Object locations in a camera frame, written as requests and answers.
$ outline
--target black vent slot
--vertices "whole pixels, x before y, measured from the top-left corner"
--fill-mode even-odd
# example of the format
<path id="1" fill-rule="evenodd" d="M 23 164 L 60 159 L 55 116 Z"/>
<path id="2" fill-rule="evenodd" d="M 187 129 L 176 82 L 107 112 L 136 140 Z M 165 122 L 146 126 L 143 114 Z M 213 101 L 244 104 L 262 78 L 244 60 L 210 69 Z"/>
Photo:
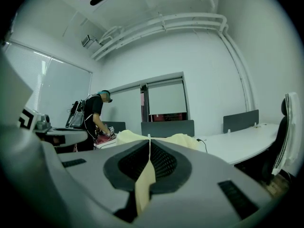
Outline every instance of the black vent slot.
<path id="1" fill-rule="evenodd" d="M 172 172 L 174 172 L 177 166 L 176 158 L 173 155 L 167 153 L 165 150 L 153 143 L 151 144 L 150 160 L 155 169 L 156 181 L 163 177 L 169 176 Z"/>
<path id="2" fill-rule="evenodd" d="M 142 146 L 123 157 L 118 162 L 119 170 L 137 181 L 149 160 L 149 145 Z"/>
<path id="3" fill-rule="evenodd" d="M 74 166 L 74 165 L 79 165 L 79 164 L 82 164 L 82 163 L 85 163 L 85 162 L 86 161 L 84 159 L 77 159 L 77 160 L 62 162 L 62 165 L 63 165 L 64 168 L 66 168 L 66 167 L 71 167 L 71 166 Z"/>
<path id="4" fill-rule="evenodd" d="M 245 219 L 258 210 L 240 189 L 230 180 L 218 183 L 231 205 L 234 207 L 241 219 Z"/>

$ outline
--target white desk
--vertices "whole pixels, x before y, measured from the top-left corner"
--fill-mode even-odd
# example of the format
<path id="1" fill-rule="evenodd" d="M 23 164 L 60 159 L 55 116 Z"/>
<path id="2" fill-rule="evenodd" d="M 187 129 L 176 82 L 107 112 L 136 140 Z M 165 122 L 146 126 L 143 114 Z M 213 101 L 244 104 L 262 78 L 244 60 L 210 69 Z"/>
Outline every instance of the white desk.
<path id="1" fill-rule="evenodd" d="M 98 145 L 94 144 L 94 146 L 98 149 L 106 149 L 106 148 L 114 147 L 116 146 L 116 139 L 110 140 L 108 142 L 103 142 Z"/>
<path id="2" fill-rule="evenodd" d="M 209 154 L 229 164 L 237 164 L 265 151 L 276 139 L 279 125 L 261 123 L 233 133 L 199 137 L 206 143 Z"/>

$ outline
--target cable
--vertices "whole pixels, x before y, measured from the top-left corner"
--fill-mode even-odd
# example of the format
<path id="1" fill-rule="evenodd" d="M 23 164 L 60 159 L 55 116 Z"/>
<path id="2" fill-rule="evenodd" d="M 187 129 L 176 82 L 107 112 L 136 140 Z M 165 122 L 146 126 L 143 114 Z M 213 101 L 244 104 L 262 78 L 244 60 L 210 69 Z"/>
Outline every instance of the cable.
<path id="1" fill-rule="evenodd" d="M 112 143 L 105 144 L 105 145 L 103 145 L 103 146 L 100 147 L 100 148 L 98 148 L 97 146 L 96 146 L 96 147 L 97 147 L 98 149 L 102 149 L 103 147 L 105 147 L 105 146 L 107 146 L 107 145 L 110 145 L 110 144 L 113 144 L 113 143 L 116 143 L 116 141 L 115 141 L 115 142 L 112 142 Z"/>
<path id="2" fill-rule="evenodd" d="M 95 140 L 95 145 L 94 145 L 94 150 L 97 149 L 97 139 L 94 139 Z"/>
<path id="3" fill-rule="evenodd" d="M 206 143 L 204 141 L 202 141 L 202 142 L 205 144 L 206 153 L 208 153 Z"/>
<path id="4" fill-rule="evenodd" d="M 97 148 L 97 138 L 98 138 L 98 135 L 97 135 L 97 137 L 96 137 L 96 139 L 95 139 L 95 141 L 96 141 L 96 146 L 95 146 L 95 147 L 96 147 L 96 148 Z M 109 139 L 107 139 L 107 140 L 104 141 L 104 142 L 108 142 L 110 139 L 112 139 L 111 136 L 109 136 Z"/>

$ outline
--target backpack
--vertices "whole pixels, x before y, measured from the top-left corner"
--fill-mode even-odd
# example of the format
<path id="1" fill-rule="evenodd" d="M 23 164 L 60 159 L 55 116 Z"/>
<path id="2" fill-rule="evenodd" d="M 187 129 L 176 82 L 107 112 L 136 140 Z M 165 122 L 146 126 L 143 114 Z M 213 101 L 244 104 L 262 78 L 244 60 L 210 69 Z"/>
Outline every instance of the backpack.
<path id="1" fill-rule="evenodd" d="M 91 99 L 92 97 L 97 97 L 97 96 L 98 95 L 90 95 L 86 100 L 75 101 L 75 103 L 73 104 L 73 107 L 72 107 L 72 109 L 70 111 L 70 115 L 69 115 L 69 117 L 67 119 L 66 127 L 82 129 L 83 128 L 83 124 L 85 123 L 85 121 L 87 119 L 89 119 L 93 115 L 93 114 L 90 114 L 85 119 L 85 105 L 86 105 L 86 101 L 88 99 Z"/>

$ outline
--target beige fabric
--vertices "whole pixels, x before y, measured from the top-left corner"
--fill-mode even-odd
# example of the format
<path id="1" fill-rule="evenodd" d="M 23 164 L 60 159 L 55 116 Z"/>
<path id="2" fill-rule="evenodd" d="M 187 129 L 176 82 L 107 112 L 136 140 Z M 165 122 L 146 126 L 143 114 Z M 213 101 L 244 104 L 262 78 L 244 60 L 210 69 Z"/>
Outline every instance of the beige fabric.
<path id="1" fill-rule="evenodd" d="M 149 153 L 149 161 L 147 165 L 145 166 L 141 175 L 135 183 L 135 202 L 137 215 L 140 215 L 145 209 L 145 207 L 148 205 L 150 201 L 150 185 L 156 182 L 155 170 L 150 161 L 150 155 L 151 153 Z"/>
<path id="2" fill-rule="evenodd" d="M 133 141 L 137 141 L 137 140 L 146 140 L 146 139 L 149 139 L 149 137 L 134 134 L 130 130 L 124 130 L 117 135 L 116 145 L 120 145 L 123 143 L 129 143 L 129 142 L 133 142 Z M 165 141 L 165 142 L 169 142 L 169 143 L 178 144 L 178 145 L 181 145 L 186 148 L 193 149 L 193 150 L 197 150 L 198 144 L 199 144 L 199 142 L 196 141 L 195 139 L 189 137 L 188 135 L 181 134 L 181 133 L 175 134 L 169 138 L 151 138 L 151 139 L 156 139 L 156 140 L 161 140 L 161 141 Z"/>
<path id="3" fill-rule="evenodd" d="M 146 136 L 134 134 L 130 130 L 124 130 L 117 135 L 116 145 L 130 143 L 137 140 L 150 140 L 150 139 L 175 143 L 193 150 L 198 149 L 198 142 L 195 139 L 185 134 L 181 134 L 181 133 L 175 134 L 169 138 L 149 138 Z M 149 152 L 149 161 L 135 183 L 135 202 L 136 202 L 136 210 L 138 215 L 140 215 L 142 211 L 145 209 L 145 207 L 148 205 L 150 201 L 150 196 L 149 196 L 150 185 L 156 182 L 155 169 L 150 161 L 150 155 L 151 155 L 151 151 Z"/>

